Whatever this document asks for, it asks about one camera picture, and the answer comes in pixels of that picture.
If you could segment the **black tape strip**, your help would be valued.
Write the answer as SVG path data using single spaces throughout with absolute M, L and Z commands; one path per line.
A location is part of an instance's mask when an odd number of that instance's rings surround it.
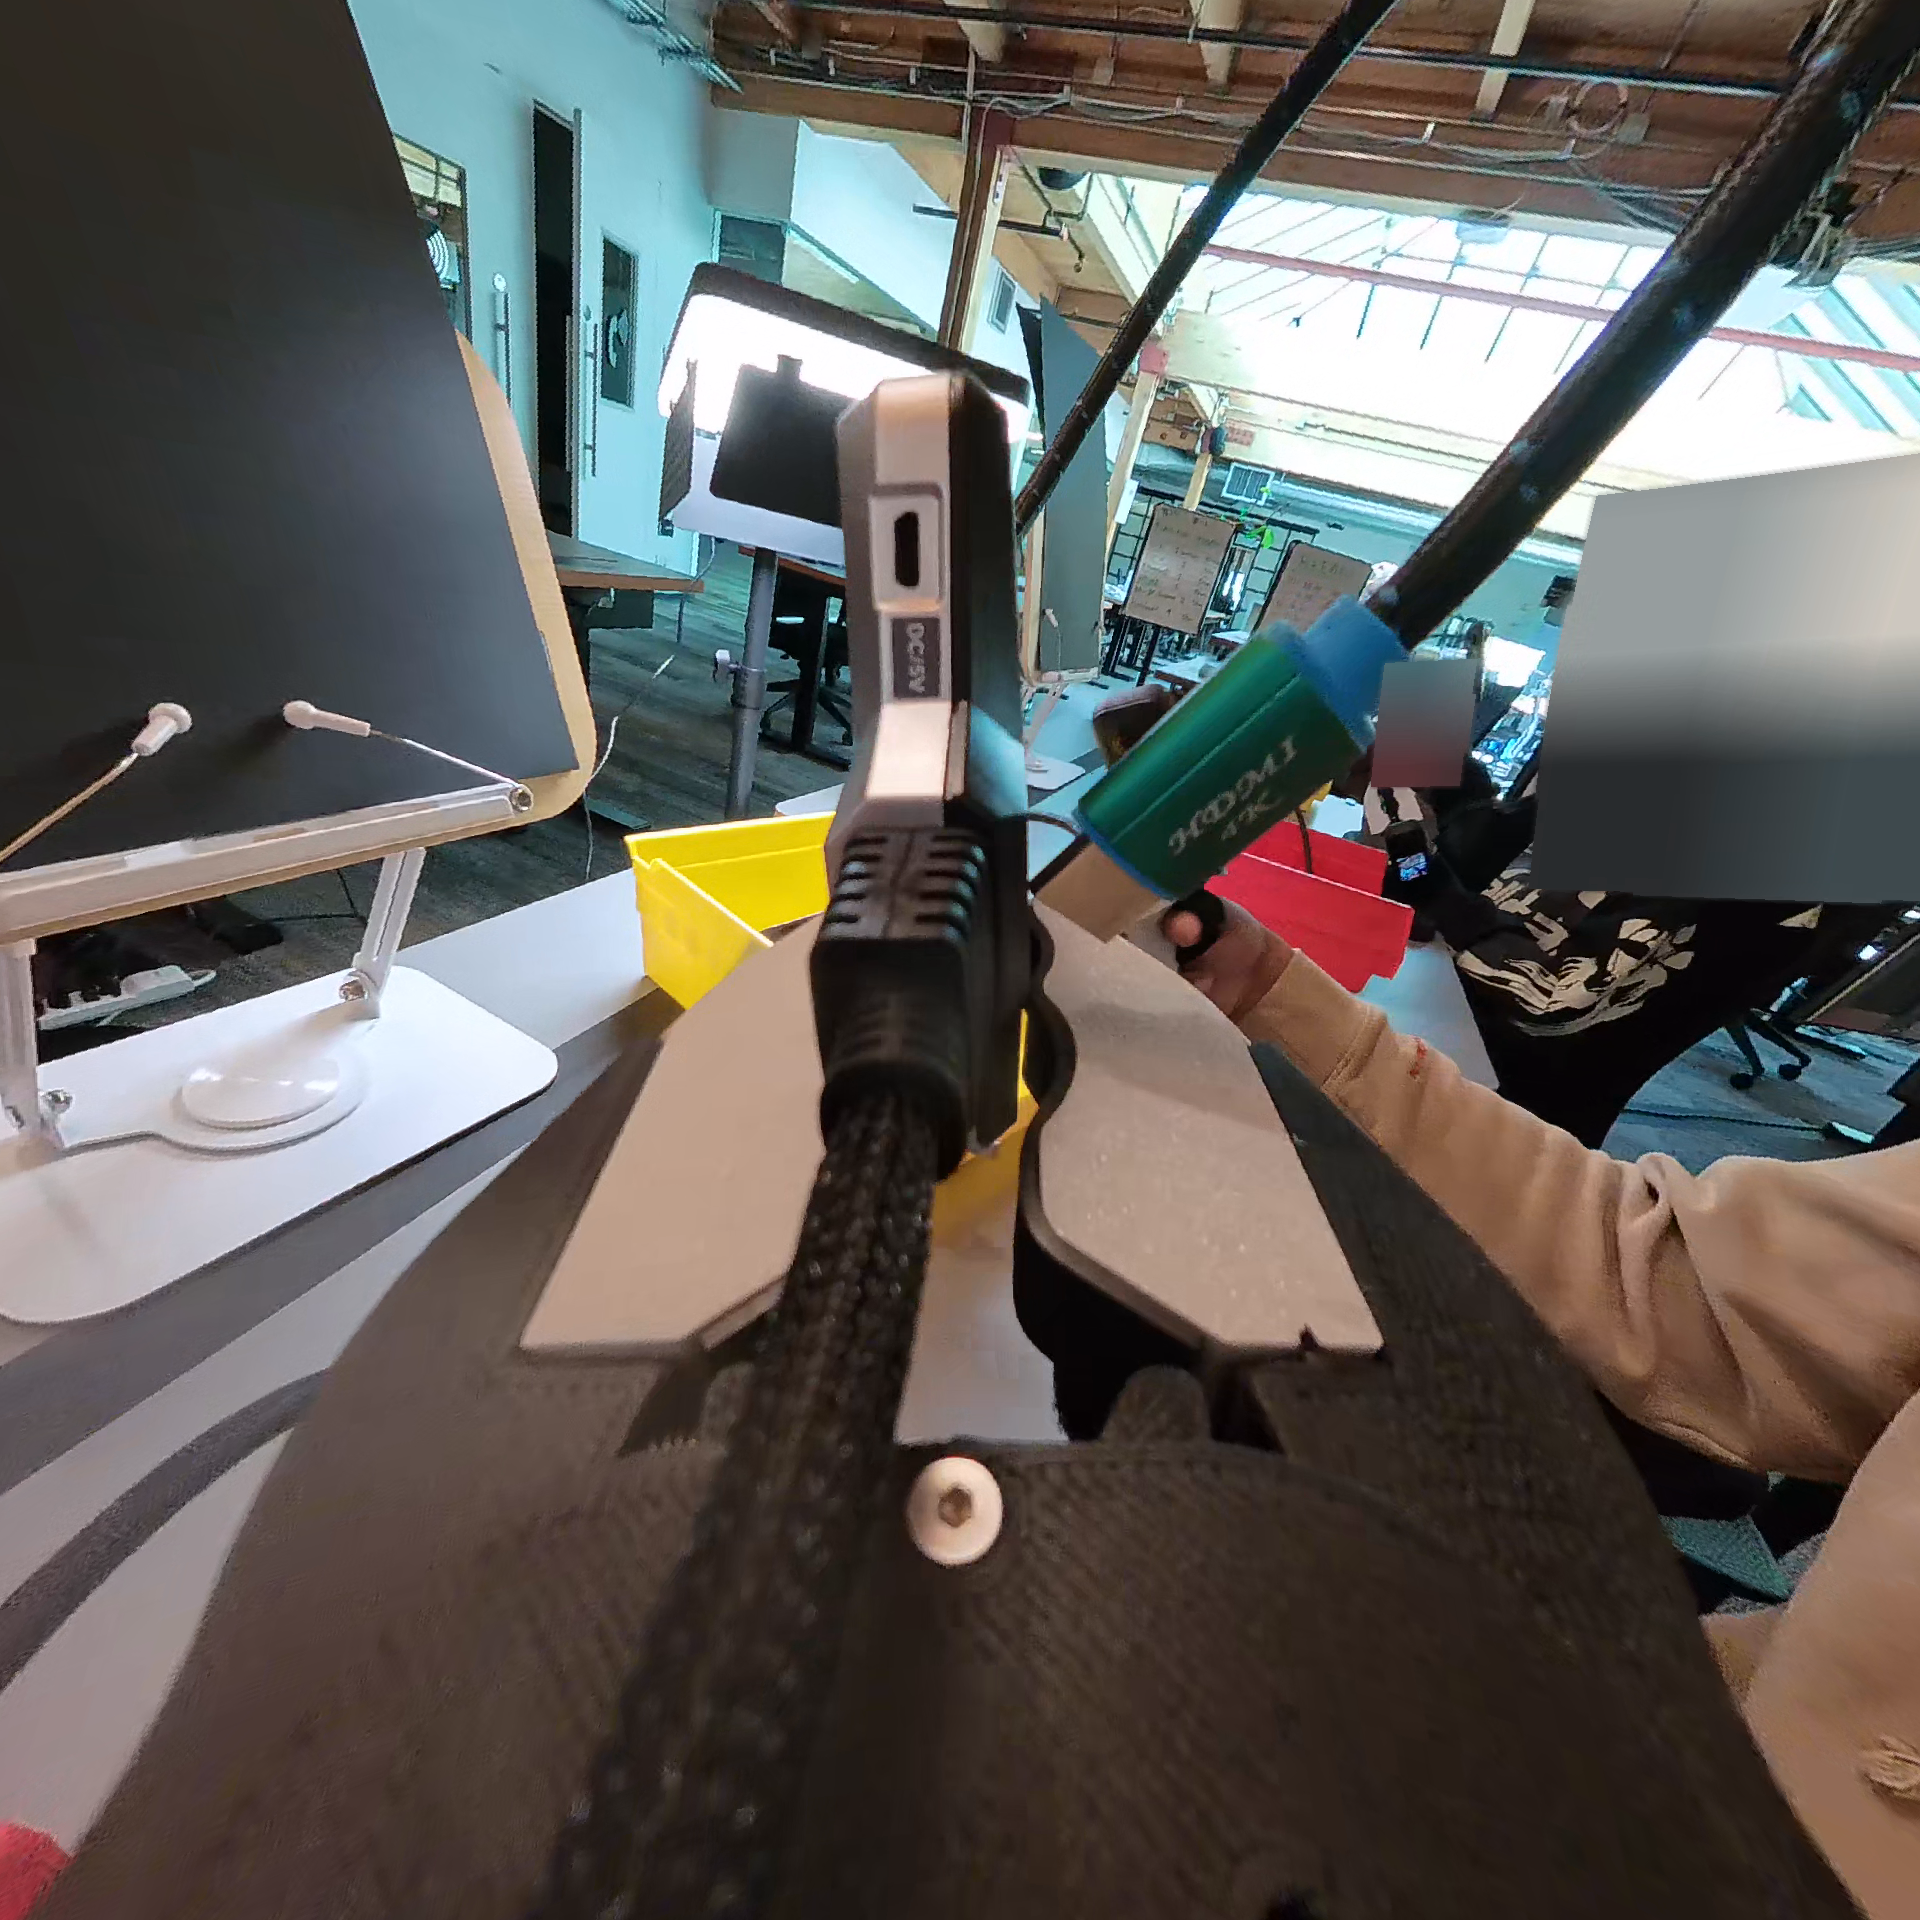
M 203 1267 L 133 1307 L 54 1330 L 3 1368 L 3 1491 L 61 1460 L 272 1314 L 489 1176 L 614 1066 L 655 1040 L 665 1004 L 646 995 L 561 1045 L 555 1083 L 432 1155 Z

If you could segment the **brown easel board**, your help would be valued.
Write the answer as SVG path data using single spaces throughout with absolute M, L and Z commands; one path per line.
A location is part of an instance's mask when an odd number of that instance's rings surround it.
M 1173 501 L 1154 504 L 1120 616 L 1200 636 L 1241 523 Z
M 1297 540 L 1267 590 L 1248 632 L 1264 632 L 1283 624 L 1307 632 L 1317 616 L 1344 596 L 1362 596 L 1374 575 L 1370 559 L 1354 559 L 1321 544 Z

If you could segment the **white tablet stand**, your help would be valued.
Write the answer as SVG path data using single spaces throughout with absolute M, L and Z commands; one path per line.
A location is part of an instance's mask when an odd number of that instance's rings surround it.
M 559 1056 L 399 959 L 426 850 L 531 813 L 506 776 L 312 823 L 6 872 L 3 1311 L 142 1302 L 546 1090 Z M 379 858 L 344 971 L 42 1062 L 33 950 L 61 931 Z

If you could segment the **person's beige hoodie torso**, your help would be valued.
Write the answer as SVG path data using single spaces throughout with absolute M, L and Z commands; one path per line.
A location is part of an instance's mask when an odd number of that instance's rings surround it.
M 1873 1918 L 1919 1915 L 1919 1402 L 1786 1604 L 1703 1631 L 1771 1780 Z

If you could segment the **dark door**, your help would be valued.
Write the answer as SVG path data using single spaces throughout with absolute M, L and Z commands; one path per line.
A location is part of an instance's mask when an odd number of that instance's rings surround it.
M 535 480 L 544 526 L 581 509 L 581 120 L 534 108 Z

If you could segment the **person's right forearm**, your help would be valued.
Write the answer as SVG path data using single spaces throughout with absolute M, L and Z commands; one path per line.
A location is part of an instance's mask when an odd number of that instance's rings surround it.
M 1307 956 L 1239 1014 L 1488 1254 L 1627 1419 L 1754 1472 L 1917 1480 L 1919 1147 L 1618 1160 L 1405 1038 Z

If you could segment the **red plastic bin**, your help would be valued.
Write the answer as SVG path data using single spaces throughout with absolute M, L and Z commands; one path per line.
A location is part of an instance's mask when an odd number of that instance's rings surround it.
M 1401 971 L 1414 909 L 1385 899 L 1387 853 L 1285 819 L 1241 850 L 1208 890 L 1239 906 L 1344 990 Z

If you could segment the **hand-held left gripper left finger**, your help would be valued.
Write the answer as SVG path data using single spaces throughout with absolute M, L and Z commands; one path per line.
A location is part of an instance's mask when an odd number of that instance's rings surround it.
M 713 1351 L 777 1298 L 826 1141 L 806 919 L 665 1028 L 527 1322 L 561 1358 Z

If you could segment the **black board on stand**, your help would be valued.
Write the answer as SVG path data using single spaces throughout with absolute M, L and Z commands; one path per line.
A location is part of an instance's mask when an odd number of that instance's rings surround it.
M 1051 306 L 1022 309 L 1030 368 L 1037 376 L 1040 448 L 1054 451 L 1069 414 L 1097 368 L 1095 350 Z M 1048 494 L 1025 535 L 1019 664 L 1025 700 L 1025 772 L 1030 795 L 1056 792 L 1078 776 L 1071 759 L 1039 746 L 1062 695 L 1095 682 L 1105 656 L 1112 464 L 1103 414 Z

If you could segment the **white power strip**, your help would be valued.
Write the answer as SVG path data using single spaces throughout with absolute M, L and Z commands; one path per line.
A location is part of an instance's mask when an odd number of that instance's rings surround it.
M 179 965 L 144 967 L 49 998 L 37 1012 L 37 1026 L 43 1034 L 54 1034 L 79 1023 L 131 1018 L 153 1005 L 203 991 L 215 976 L 215 970 L 189 970 Z

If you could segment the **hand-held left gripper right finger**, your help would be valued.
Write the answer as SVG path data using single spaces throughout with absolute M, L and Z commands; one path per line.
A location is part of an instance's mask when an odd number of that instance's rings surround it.
M 1016 1203 L 1016 1316 L 1066 1434 L 1128 1381 L 1370 1359 L 1383 1332 L 1251 1043 L 1125 940 L 1039 917 Z

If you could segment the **yellow plastic bin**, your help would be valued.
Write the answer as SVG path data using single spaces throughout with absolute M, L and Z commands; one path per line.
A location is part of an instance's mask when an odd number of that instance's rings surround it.
M 679 1018 L 723 982 L 750 952 L 770 946 L 808 919 L 823 920 L 830 883 L 826 844 L 830 819 L 821 811 L 632 838 L 648 973 Z M 903 1104 L 877 1100 L 848 1114 L 829 1134 L 823 1160 L 858 1147 L 855 1180 L 877 1189 L 893 1214 L 936 1219 L 936 1180 L 926 1122 Z

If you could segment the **black hdmi switch box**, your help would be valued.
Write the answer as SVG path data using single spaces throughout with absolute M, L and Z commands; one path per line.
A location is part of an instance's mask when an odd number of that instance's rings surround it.
M 1040 958 L 1007 415 L 971 374 L 888 379 L 837 476 L 855 749 L 810 956 L 823 1128 L 903 1104 L 943 1180 L 1018 1119 Z

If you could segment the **person's right hand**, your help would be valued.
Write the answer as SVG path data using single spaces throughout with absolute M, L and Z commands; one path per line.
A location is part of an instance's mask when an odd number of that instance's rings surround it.
M 1297 950 L 1241 906 L 1199 894 L 1159 917 L 1173 967 L 1218 1012 L 1241 1021 L 1273 991 Z

